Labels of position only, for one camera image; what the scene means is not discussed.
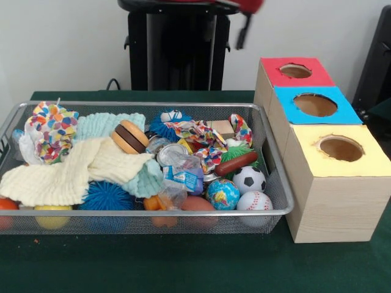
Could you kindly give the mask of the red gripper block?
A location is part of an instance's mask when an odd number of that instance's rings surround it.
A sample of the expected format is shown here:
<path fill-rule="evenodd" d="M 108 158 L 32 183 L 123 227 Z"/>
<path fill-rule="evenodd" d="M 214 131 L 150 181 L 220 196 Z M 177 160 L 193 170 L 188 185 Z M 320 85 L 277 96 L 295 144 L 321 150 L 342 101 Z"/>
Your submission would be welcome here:
<path fill-rule="evenodd" d="M 214 2 L 226 5 L 227 7 L 235 8 L 244 14 L 246 19 L 239 31 L 235 45 L 236 50 L 243 49 L 244 43 L 246 41 L 247 31 L 249 30 L 251 24 L 252 14 L 256 14 L 260 10 L 264 0 L 217 0 Z"/>

